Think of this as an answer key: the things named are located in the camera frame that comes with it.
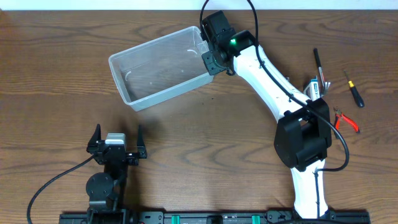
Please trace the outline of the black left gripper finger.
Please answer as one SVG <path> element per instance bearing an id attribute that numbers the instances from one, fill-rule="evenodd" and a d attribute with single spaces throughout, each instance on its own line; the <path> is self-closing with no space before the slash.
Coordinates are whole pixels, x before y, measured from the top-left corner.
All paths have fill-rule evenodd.
<path id="1" fill-rule="evenodd" d="M 137 141 L 136 141 L 137 150 L 139 152 L 146 152 L 146 145 L 144 143 L 143 132 L 141 125 L 138 126 L 137 130 Z"/>
<path id="2" fill-rule="evenodd" d="M 101 140 L 101 126 L 100 124 L 97 124 L 92 137 L 88 141 L 88 147 L 95 147 L 98 144 L 98 141 L 100 140 Z"/>

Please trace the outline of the clear plastic storage container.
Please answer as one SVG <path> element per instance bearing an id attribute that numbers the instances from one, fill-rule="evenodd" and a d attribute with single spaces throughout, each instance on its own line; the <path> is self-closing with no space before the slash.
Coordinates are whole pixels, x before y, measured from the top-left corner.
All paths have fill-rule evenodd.
<path id="1" fill-rule="evenodd" d="M 144 110 L 213 81 L 203 63 L 209 51 L 200 29 L 191 26 L 109 57 L 123 102 Z"/>

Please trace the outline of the blue white screwdriver box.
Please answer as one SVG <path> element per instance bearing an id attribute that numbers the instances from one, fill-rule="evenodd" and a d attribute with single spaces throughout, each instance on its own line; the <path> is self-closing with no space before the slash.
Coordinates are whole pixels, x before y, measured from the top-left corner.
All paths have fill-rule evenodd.
<path id="1" fill-rule="evenodd" d="M 320 88 L 318 83 L 318 77 L 315 77 L 309 81 L 309 83 L 303 89 L 303 92 L 312 100 L 315 101 L 319 99 L 320 96 Z"/>

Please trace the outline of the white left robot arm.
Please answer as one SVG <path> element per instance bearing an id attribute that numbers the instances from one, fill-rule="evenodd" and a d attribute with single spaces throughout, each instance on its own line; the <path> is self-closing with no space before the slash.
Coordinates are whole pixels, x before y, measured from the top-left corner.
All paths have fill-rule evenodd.
<path id="1" fill-rule="evenodd" d="M 124 207 L 128 167 L 137 166 L 140 159 L 147 157 L 142 128 L 137 130 L 136 152 L 126 151 L 126 135 L 109 133 L 101 138 L 101 126 L 98 124 L 88 141 L 86 151 L 104 171 L 92 175 L 86 183 L 89 196 L 87 223 L 138 223 L 138 214 Z"/>

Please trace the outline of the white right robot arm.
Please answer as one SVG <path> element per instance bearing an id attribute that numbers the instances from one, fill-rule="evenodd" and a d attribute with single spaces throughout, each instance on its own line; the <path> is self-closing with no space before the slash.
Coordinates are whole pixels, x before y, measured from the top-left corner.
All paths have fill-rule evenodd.
<path id="1" fill-rule="evenodd" d="M 331 146 L 329 107 L 296 89 L 275 68 L 259 45 L 256 34 L 236 32 L 223 11 L 200 21 L 201 36 L 209 45 L 202 58 L 211 75 L 226 71 L 238 75 L 260 96 L 273 114 L 277 129 L 274 147 L 292 173 L 294 209 L 300 218 L 324 216 L 322 170 Z"/>

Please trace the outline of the black yellow screwdriver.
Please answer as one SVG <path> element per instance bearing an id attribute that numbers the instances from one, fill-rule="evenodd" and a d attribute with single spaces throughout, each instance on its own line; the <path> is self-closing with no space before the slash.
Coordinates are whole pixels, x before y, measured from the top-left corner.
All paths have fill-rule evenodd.
<path id="1" fill-rule="evenodd" d="M 354 82 L 352 81 L 352 79 L 350 79 L 348 73 L 346 70 L 343 70 L 343 73 L 348 81 L 348 85 L 349 85 L 349 89 L 351 91 L 351 94 L 353 96 L 354 102 L 356 103 L 356 105 L 359 108 L 364 108 L 364 100 L 361 97 L 361 95 L 359 94 L 359 91 L 357 90 Z"/>

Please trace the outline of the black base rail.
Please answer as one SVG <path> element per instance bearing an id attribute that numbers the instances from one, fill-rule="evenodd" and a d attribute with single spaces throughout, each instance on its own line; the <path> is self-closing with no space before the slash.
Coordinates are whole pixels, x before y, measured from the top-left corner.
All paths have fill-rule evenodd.
<path id="1" fill-rule="evenodd" d="M 61 224 L 125 223 L 125 224 L 266 224 L 266 223 L 370 223 L 368 212 L 328 211 L 319 219 L 301 218 L 295 211 L 268 210 L 264 213 L 164 213 L 164 212 L 91 212 L 64 213 Z"/>

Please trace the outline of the red handled pliers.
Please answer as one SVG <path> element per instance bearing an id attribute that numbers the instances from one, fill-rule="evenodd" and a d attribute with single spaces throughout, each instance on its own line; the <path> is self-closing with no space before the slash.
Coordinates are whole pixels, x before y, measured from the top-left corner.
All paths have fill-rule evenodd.
<path id="1" fill-rule="evenodd" d="M 340 128 L 341 121 L 345 121 L 346 123 L 348 123 L 354 129 L 356 134 L 360 133 L 359 126 L 351 118 L 349 118 L 345 114 L 343 114 L 340 109 L 333 108 L 333 111 L 335 112 L 334 127 L 337 130 L 339 130 L 339 128 Z"/>

